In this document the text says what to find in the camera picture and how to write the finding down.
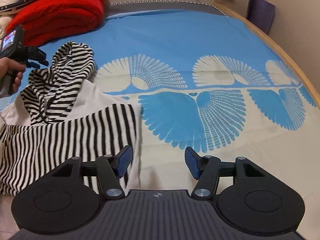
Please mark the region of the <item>person's left hand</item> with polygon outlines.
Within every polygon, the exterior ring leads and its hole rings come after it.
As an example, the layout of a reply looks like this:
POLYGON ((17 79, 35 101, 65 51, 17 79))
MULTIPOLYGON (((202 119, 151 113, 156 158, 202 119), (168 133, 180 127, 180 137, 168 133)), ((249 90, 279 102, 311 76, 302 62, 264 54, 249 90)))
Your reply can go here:
POLYGON ((9 88, 9 91, 11 94, 15 94, 19 87, 21 86, 21 81, 23 78, 23 73, 25 72, 26 65, 20 64, 17 61, 14 61, 13 59, 4 57, 1 58, 1 81, 6 75, 11 76, 11 87, 9 88))

